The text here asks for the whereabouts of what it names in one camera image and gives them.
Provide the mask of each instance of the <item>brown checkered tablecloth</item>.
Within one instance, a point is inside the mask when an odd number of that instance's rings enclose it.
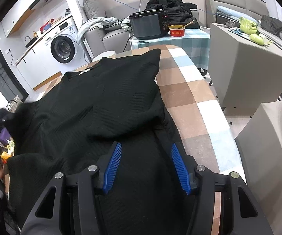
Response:
[[[181,135],[187,154],[213,172],[228,174],[243,170],[238,149],[228,122],[208,84],[182,48],[157,45],[134,49],[111,58],[141,55],[149,50],[162,50],[156,83],[162,99]],[[96,62],[78,68],[85,70]],[[61,80],[46,86],[43,96]],[[218,234],[220,193],[216,193],[212,235]]]

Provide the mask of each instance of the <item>backsplash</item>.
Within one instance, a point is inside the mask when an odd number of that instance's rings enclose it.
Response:
[[[68,8],[66,0],[50,0],[47,4],[39,9],[36,9],[29,18],[22,24],[18,30],[18,34],[24,43],[28,43],[29,40],[25,41],[25,37],[29,36],[33,38],[33,31],[37,32],[40,27],[43,26],[50,19],[57,19],[58,17],[64,17],[65,11]]]

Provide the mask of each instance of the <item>red bowl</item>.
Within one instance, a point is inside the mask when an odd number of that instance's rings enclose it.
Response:
[[[181,25],[172,25],[169,26],[170,35],[173,37],[182,37],[184,36],[184,26]]]

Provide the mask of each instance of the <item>black microwave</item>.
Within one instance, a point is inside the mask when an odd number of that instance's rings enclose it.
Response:
[[[140,40],[160,38],[169,31],[168,12],[164,9],[136,12],[129,19],[133,35]]]

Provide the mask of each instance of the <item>checkered tablecloth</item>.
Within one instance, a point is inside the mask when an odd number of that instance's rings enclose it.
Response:
[[[240,155],[221,107],[182,48],[156,45],[120,53],[112,58],[141,55],[155,48],[162,50],[160,70],[155,81],[179,130],[186,153],[213,172],[229,174],[237,171],[244,179]],[[97,62],[76,71],[82,71]],[[42,96],[58,84],[61,78],[48,83]],[[216,193],[212,235],[218,234],[219,221],[220,193]]]
[[[165,37],[144,41],[149,43],[132,42],[131,49],[159,44],[175,45],[186,52],[197,68],[207,70],[210,35],[200,29],[185,29],[183,37],[172,37],[168,33]]]

